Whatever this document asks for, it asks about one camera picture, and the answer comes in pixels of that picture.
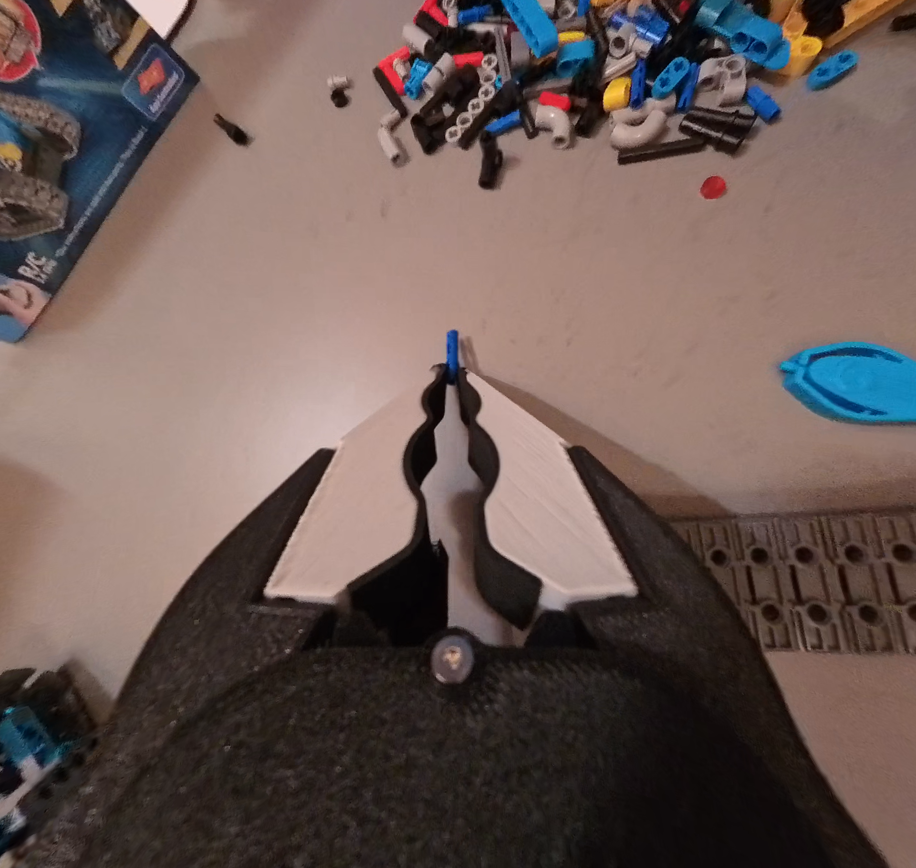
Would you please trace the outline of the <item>blue robot kit box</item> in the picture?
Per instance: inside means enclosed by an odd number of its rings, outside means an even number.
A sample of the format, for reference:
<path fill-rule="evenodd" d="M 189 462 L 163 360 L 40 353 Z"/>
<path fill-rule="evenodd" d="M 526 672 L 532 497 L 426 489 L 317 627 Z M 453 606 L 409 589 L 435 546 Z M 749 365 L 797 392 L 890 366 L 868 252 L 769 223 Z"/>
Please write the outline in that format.
<path fill-rule="evenodd" d="M 21 340 L 199 83 L 125 0 L 1 0 L 1 340 Z"/>

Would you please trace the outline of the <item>pile of blue yellow bricks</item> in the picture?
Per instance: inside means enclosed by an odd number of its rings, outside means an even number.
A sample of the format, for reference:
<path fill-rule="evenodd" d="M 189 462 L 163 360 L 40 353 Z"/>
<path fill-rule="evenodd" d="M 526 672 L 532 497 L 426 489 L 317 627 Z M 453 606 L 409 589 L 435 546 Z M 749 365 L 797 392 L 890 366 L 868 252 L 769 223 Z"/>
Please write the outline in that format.
<path fill-rule="evenodd" d="M 809 75 L 823 88 L 849 73 L 853 53 L 826 57 L 908 0 L 492 0 L 501 78 L 481 79 L 509 111 L 487 134 L 520 126 L 566 149 L 606 119 L 619 163 L 735 152 L 756 118 L 780 109 L 752 73 Z"/>

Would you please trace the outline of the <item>blue brick separator tool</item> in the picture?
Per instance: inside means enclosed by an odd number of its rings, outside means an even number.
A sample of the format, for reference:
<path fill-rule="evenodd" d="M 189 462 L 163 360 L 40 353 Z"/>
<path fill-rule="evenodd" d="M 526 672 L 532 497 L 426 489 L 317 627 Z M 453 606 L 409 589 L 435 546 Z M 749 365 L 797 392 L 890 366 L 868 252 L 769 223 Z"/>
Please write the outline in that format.
<path fill-rule="evenodd" d="M 914 425 L 915 361 L 890 348 L 840 342 L 780 364 L 782 386 L 818 416 L 858 425 Z"/>

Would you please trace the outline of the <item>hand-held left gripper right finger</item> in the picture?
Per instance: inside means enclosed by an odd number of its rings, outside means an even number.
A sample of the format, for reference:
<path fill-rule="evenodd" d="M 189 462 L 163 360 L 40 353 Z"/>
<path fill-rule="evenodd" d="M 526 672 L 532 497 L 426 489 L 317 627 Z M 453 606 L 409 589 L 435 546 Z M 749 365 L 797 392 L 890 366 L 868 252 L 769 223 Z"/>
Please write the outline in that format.
<path fill-rule="evenodd" d="M 474 511 L 475 585 L 517 629 L 544 611 L 632 599 L 637 584 L 571 455 L 572 445 L 477 374 L 458 376 Z"/>

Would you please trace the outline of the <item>grey toy track belt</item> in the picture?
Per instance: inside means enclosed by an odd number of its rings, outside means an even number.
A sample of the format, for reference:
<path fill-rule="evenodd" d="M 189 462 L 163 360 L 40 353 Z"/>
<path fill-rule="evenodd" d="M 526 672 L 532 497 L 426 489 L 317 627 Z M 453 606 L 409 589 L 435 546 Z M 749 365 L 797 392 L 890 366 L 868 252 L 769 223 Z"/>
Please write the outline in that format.
<path fill-rule="evenodd" d="M 915 655 L 915 511 L 680 520 L 767 652 Z"/>

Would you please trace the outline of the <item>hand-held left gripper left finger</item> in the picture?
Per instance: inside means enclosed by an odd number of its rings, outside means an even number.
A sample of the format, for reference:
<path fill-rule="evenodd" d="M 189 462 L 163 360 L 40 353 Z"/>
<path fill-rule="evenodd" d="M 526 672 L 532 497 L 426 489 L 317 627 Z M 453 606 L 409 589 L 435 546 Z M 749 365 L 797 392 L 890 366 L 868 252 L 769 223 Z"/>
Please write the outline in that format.
<path fill-rule="evenodd" d="M 433 366 L 343 436 L 264 588 L 331 605 L 422 544 L 448 373 Z"/>

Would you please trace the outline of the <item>black motor battery block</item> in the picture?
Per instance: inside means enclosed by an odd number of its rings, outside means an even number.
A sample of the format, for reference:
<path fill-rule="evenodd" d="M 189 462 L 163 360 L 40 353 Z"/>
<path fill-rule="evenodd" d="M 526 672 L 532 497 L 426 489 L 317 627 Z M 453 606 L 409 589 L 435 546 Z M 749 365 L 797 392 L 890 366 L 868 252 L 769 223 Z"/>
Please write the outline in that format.
<path fill-rule="evenodd" d="M 98 726 L 67 668 L 1 675 L 1 853 L 61 808 L 97 746 Z"/>

